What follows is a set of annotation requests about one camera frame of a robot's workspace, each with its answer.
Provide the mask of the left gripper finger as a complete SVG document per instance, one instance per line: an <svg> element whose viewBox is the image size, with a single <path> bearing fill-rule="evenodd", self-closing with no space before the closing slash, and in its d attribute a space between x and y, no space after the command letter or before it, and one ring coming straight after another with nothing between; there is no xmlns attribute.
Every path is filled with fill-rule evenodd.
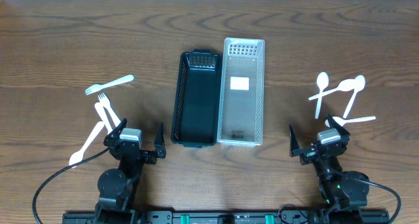
<svg viewBox="0 0 419 224"><path fill-rule="evenodd" d="M105 141L118 140L122 131L126 128L127 119L123 118L118 126L116 126L106 137Z"/></svg>
<svg viewBox="0 0 419 224"><path fill-rule="evenodd" d="M156 157L160 159L166 158L166 146L164 143L164 125L162 122L159 124L159 127L158 127L158 132L154 140L154 147L155 147Z"/></svg>

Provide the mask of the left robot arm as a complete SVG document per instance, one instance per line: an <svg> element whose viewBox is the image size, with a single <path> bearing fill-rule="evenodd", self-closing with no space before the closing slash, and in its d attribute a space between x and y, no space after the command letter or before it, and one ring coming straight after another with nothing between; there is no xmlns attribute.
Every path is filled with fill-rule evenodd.
<svg viewBox="0 0 419 224"><path fill-rule="evenodd" d="M159 124L155 148L148 151L141 148L141 130L127 128L126 123L127 120L123 119L103 142L119 165L106 170L98 180L100 195L95 207L94 224L142 222L142 211L134 208L134 200L143 166L156 164L158 159L166 157L163 124Z"/></svg>

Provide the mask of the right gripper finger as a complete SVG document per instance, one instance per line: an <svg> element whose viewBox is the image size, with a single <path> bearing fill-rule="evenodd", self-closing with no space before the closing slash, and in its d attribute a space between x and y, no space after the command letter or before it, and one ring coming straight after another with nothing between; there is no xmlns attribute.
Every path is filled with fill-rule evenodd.
<svg viewBox="0 0 419 224"><path fill-rule="evenodd" d="M336 129L341 136L349 136L350 133L341 124L338 123L337 117L327 115L327 126L332 129Z"/></svg>
<svg viewBox="0 0 419 224"><path fill-rule="evenodd" d="M292 125L289 125L289 132L290 132L290 150L289 150L289 156L290 157L297 157L300 155L300 146L297 141L297 137L295 135L295 131L292 127Z"/></svg>

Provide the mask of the white plastic fork top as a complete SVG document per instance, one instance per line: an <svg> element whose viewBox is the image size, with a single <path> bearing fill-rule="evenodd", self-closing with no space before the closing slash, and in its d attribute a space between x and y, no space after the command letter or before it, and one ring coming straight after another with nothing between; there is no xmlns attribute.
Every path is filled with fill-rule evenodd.
<svg viewBox="0 0 419 224"><path fill-rule="evenodd" d="M133 81L135 79L134 75L129 74L129 75L125 75L121 78L115 79L114 81L105 83L105 84L93 84L92 86L89 86L84 93L86 95L89 94L93 94L95 92L99 92L100 90L103 90L104 88L109 88L111 86L116 86L119 84L124 84L124 83L128 83L130 81Z"/></svg>

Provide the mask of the white plastic spoon crossing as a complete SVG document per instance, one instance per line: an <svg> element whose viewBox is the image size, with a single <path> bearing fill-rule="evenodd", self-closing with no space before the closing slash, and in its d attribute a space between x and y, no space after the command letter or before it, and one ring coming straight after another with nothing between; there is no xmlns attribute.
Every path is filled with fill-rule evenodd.
<svg viewBox="0 0 419 224"><path fill-rule="evenodd" d="M320 97L324 97L328 94L334 93L336 91L342 91L342 92L347 92L347 91L351 91L354 89L355 86L355 79L346 79L343 80L342 82L339 83L339 85L336 88L324 91L322 93L316 94L314 96L309 97L309 100L315 100L318 99Z"/></svg>

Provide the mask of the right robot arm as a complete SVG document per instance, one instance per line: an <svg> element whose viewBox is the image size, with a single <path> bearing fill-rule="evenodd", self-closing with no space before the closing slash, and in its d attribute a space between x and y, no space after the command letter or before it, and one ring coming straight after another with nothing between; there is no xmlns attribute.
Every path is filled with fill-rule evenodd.
<svg viewBox="0 0 419 224"><path fill-rule="evenodd" d="M350 133L339 125L330 115L327 116L329 129L319 132L317 140L309 147L300 147L295 131L289 127L290 157L299 157L302 165L314 166L319 180L319 190L328 203L312 214L311 219L318 223L331 221L331 215L342 212L357 212L367 205L369 177L361 172L345 172L338 161L344 154L350 140Z"/></svg>

